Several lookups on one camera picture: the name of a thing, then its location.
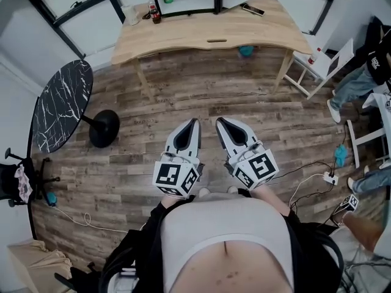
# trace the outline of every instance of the smartphone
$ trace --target smartphone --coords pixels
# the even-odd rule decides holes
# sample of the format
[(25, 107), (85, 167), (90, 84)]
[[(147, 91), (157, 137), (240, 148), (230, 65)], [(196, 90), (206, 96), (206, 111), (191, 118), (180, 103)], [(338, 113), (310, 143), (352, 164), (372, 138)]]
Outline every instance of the smartphone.
[(248, 11), (248, 12), (257, 14), (257, 15), (259, 15), (259, 16), (262, 16), (262, 15), (265, 14), (265, 11), (262, 11), (262, 10), (260, 10), (260, 9), (257, 9), (256, 7), (252, 7), (251, 5), (248, 5), (247, 3), (242, 4), (242, 9), (243, 9), (243, 10), (246, 10), (246, 11)]

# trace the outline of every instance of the wooden desk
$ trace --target wooden desk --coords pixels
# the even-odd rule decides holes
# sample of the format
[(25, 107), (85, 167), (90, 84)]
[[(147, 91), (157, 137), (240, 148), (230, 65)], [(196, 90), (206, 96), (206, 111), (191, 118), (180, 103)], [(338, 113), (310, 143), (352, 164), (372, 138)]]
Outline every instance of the wooden desk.
[[(265, 11), (260, 17), (235, 7), (218, 15), (193, 14), (163, 18), (160, 24), (141, 20), (134, 26), (124, 24), (111, 58), (112, 64), (133, 61), (145, 93), (155, 98), (142, 72), (138, 58), (176, 49), (230, 49), (243, 45), (268, 45), (286, 48), (274, 91), (293, 61), (293, 51), (311, 54), (302, 32), (277, 0), (250, 0), (250, 5)], [(146, 4), (137, 6), (140, 16), (148, 12)]]

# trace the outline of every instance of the sneaker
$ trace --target sneaker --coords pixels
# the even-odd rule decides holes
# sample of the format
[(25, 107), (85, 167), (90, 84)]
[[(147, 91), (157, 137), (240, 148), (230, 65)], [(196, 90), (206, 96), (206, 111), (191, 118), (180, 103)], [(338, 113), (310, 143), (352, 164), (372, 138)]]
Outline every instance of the sneaker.
[(235, 187), (235, 186), (231, 186), (231, 187), (229, 187), (228, 188), (228, 191), (227, 191), (227, 193), (229, 193), (229, 194), (238, 194), (238, 188), (237, 187)]
[(348, 187), (349, 189), (351, 189), (353, 191), (353, 184), (354, 184), (354, 180), (352, 178), (348, 178)]
[(329, 111), (330, 111), (330, 114), (331, 114), (331, 117), (332, 119), (336, 122), (336, 123), (339, 123), (341, 121), (341, 116), (340, 116), (340, 113), (339, 111), (333, 109), (330, 105), (330, 100), (327, 101), (327, 106), (329, 108)]
[(198, 196), (200, 198), (202, 198), (202, 197), (206, 196), (209, 193), (210, 193), (210, 191), (209, 191), (208, 188), (201, 188), (200, 191), (198, 192)]

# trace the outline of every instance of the bottle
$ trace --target bottle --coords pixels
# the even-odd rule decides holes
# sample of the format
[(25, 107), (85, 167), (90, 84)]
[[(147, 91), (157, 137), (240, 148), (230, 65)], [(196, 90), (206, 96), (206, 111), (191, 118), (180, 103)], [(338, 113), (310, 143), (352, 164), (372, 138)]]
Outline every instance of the bottle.
[(159, 24), (161, 22), (161, 17), (158, 8), (156, 8), (155, 0), (149, 0), (148, 8), (153, 23)]
[(308, 63), (309, 64), (312, 65), (312, 64), (315, 63), (316, 59), (318, 58), (318, 54), (319, 54), (320, 51), (321, 51), (321, 49), (318, 48), (318, 49), (316, 49), (315, 53), (311, 54), (310, 58), (308, 59)]

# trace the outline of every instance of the white shelf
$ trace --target white shelf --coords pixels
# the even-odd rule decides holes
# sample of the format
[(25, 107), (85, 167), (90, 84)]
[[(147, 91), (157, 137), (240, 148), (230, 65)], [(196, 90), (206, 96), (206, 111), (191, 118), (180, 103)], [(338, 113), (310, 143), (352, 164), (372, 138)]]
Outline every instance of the white shelf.
[(163, 3), (160, 5), (160, 9), (163, 14), (190, 11), (190, 10), (203, 10), (213, 9), (213, 0), (185, 0), (175, 1), (172, 3)]

